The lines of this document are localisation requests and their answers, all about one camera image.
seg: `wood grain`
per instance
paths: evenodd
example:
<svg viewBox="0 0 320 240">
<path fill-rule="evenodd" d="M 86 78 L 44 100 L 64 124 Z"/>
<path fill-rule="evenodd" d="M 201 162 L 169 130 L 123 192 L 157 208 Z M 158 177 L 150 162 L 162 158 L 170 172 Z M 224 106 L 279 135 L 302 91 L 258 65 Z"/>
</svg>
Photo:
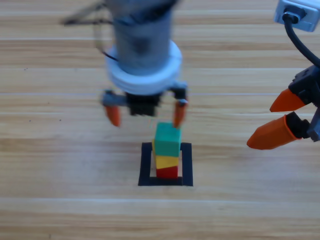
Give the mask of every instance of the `wood grain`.
<svg viewBox="0 0 320 240">
<path fill-rule="evenodd" d="M 271 104 L 311 65 L 273 23 L 277 0 L 185 0 L 175 12 L 194 187 L 138 186 L 141 143 L 171 119 L 173 99 L 157 118 L 122 109 L 123 127 L 109 124 L 92 29 L 59 25 L 91 2 L 0 0 L 0 239 L 318 240 L 317 143 L 246 145 L 283 116 Z M 320 54 L 318 30 L 297 34 Z"/>
</svg>

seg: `orange fingertip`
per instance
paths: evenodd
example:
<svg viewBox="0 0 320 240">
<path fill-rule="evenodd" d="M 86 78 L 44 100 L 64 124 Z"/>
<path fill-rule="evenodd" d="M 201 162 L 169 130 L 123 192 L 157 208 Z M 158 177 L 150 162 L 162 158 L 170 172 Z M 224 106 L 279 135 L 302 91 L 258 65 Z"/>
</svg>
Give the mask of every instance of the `orange fingertip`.
<svg viewBox="0 0 320 240">
<path fill-rule="evenodd" d="M 174 108 L 173 126 L 179 128 L 184 121 L 187 113 L 187 104 L 183 106 L 177 101 Z"/>
<path fill-rule="evenodd" d="M 276 98 L 270 107 L 270 112 L 295 111 L 303 106 L 305 106 L 304 102 L 287 88 Z"/>
<path fill-rule="evenodd" d="M 121 125 L 121 115 L 120 108 L 118 106 L 105 106 L 105 114 L 112 123 L 112 125 L 116 127 L 120 127 Z"/>
<path fill-rule="evenodd" d="M 291 143 L 296 138 L 286 123 L 287 115 L 260 126 L 247 142 L 248 147 L 257 150 L 271 150 Z"/>
</svg>

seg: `green block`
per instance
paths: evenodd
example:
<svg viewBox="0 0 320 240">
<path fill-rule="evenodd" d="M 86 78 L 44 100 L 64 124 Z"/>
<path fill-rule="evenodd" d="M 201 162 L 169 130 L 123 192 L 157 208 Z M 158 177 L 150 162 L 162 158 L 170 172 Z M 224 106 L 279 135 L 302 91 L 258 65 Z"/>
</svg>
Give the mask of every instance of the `green block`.
<svg viewBox="0 0 320 240">
<path fill-rule="evenodd" d="M 159 122 L 156 126 L 154 147 L 159 156 L 179 157 L 181 129 L 174 128 L 172 123 Z"/>
</svg>

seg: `stacked blocks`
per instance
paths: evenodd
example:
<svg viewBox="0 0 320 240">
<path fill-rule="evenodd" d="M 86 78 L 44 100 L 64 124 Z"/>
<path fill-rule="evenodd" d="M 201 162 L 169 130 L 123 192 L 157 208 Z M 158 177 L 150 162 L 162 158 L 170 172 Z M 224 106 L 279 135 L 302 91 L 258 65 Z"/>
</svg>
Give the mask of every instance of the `stacked blocks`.
<svg viewBox="0 0 320 240">
<path fill-rule="evenodd" d="M 181 129 L 174 128 L 172 123 L 159 122 L 152 141 L 157 178 L 178 178 L 180 145 Z"/>
</svg>

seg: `white plug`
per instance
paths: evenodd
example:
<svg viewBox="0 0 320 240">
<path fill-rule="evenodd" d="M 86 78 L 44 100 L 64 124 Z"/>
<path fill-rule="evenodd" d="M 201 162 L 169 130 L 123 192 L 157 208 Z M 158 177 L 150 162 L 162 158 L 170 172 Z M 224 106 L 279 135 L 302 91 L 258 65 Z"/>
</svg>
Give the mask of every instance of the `white plug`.
<svg viewBox="0 0 320 240">
<path fill-rule="evenodd" d="M 274 21 L 285 24 L 282 17 L 288 6 L 304 9 L 306 15 L 297 24 L 292 26 L 306 32 L 314 32 L 320 18 L 320 0 L 279 0 L 275 10 Z"/>
</svg>

